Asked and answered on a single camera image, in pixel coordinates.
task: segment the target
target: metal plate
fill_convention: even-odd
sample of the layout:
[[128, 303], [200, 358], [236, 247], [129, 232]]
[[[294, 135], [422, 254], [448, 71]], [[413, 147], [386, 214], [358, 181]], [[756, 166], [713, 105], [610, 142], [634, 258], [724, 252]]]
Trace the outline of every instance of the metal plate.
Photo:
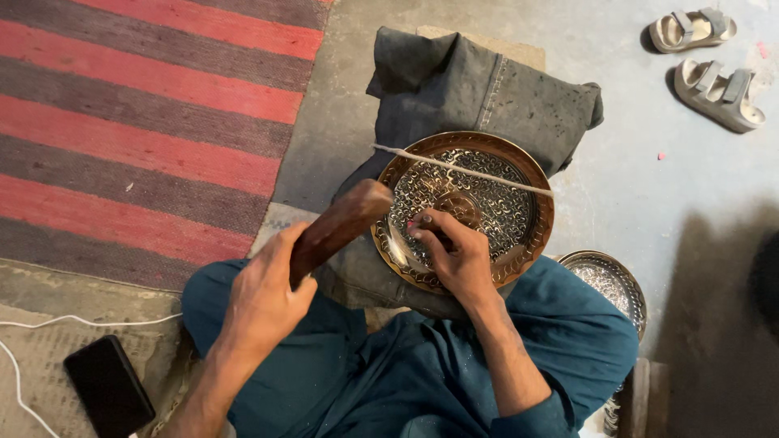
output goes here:
[[[549, 189], [544, 172], [528, 153], [482, 132], [437, 134], [406, 151]], [[376, 247], [395, 272], [428, 291], [449, 293], [432, 271], [426, 248], [406, 232], [408, 221], [427, 207], [447, 211], [487, 235], [496, 287], [527, 270], [552, 232], [554, 203], [547, 196], [403, 157], [395, 157], [379, 181], [393, 190], [395, 200], [389, 214], [371, 228]]]
[[641, 340], [647, 328], [647, 304], [638, 281], [626, 267], [606, 253], [590, 250], [567, 254], [559, 262], [625, 314]]

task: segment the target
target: man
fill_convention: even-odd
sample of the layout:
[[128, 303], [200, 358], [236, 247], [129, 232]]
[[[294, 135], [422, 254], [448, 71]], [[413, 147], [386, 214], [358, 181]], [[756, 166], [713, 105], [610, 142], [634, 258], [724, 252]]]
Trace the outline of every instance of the man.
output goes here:
[[[423, 218], [452, 253], [418, 227]], [[636, 360], [636, 330], [593, 288], [541, 257], [504, 301], [486, 236], [431, 209], [409, 231], [470, 322], [405, 312], [367, 335], [362, 311], [316, 294], [313, 278], [290, 290], [305, 228], [187, 284], [184, 324], [203, 374], [166, 437], [212, 438], [225, 418], [239, 438], [576, 436]]]

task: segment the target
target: smartphone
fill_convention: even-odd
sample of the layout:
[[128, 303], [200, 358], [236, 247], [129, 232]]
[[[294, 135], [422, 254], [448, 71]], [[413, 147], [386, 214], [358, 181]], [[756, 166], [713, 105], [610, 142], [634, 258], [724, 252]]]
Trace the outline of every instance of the smartphone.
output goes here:
[[154, 419], [149, 396], [113, 334], [72, 353], [63, 365], [100, 438], [128, 438]]

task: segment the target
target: hand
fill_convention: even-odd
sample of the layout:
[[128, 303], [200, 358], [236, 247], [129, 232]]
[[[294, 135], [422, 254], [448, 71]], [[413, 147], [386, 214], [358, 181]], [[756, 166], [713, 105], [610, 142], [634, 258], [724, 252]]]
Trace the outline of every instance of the hand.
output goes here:
[[[432, 231], [420, 228], [425, 223], [426, 228], [440, 228], [452, 240], [451, 253]], [[451, 214], [432, 208], [414, 216], [408, 233], [428, 247], [435, 274], [469, 314], [496, 299], [502, 302], [492, 283], [486, 235], [466, 227]]]
[[274, 235], [233, 281], [220, 333], [231, 355], [258, 366], [308, 312], [316, 280], [304, 278], [295, 291], [289, 282], [292, 246], [307, 227], [298, 222]]

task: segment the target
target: sandal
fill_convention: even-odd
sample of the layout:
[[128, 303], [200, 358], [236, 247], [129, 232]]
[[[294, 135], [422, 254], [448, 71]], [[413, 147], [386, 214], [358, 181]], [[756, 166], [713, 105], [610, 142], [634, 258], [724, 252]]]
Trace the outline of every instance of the sandal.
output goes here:
[[757, 129], [766, 122], [763, 112], [752, 105], [749, 85], [755, 73], [738, 69], [729, 78], [720, 75], [718, 61], [695, 62], [687, 58], [676, 67], [674, 88], [693, 109], [736, 132]]
[[712, 8], [672, 12], [649, 26], [654, 46], [663, 53], [716, 46], [733, 38], [735, 32], [735, 21]]

